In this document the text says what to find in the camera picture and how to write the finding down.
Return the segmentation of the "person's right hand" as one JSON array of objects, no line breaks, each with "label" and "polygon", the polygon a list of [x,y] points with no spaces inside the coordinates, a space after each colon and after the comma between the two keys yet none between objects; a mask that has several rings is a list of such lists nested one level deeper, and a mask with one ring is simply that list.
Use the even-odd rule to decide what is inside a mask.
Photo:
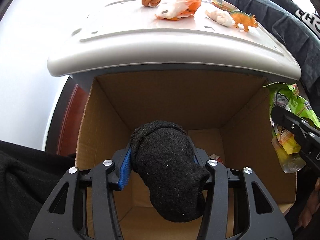
[{"label": "person's right hand", "polygon": [[299,215],[298,224],[296,225],[295,230],[301,227],[306,228],[312,219],[312,215],[319,209],[319,189],[320,178],[317,179],[315,189],[310,194],[303,211]]}]

